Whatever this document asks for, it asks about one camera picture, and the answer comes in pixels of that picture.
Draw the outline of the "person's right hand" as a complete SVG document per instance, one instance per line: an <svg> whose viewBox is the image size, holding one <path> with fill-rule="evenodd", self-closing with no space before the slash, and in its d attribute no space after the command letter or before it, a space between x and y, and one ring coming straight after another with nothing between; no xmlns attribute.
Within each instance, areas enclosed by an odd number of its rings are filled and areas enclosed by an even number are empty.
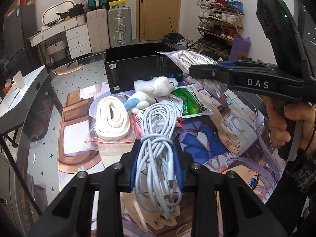
<svg viewBox="0 0 316 237"><path fill-rule="evenodd" d="M282 118L274 109L274 102L268 96L263 97L266 111L269 116L268 126L271 132L271 140L278 146L283 146L291 140L289 132L286 130L285 119L292 121L303 121L302 136L299 148L306 151L306 155L311 157L315 153L315 107L309 103L295 103L284 106L284 116Z"/></svg>

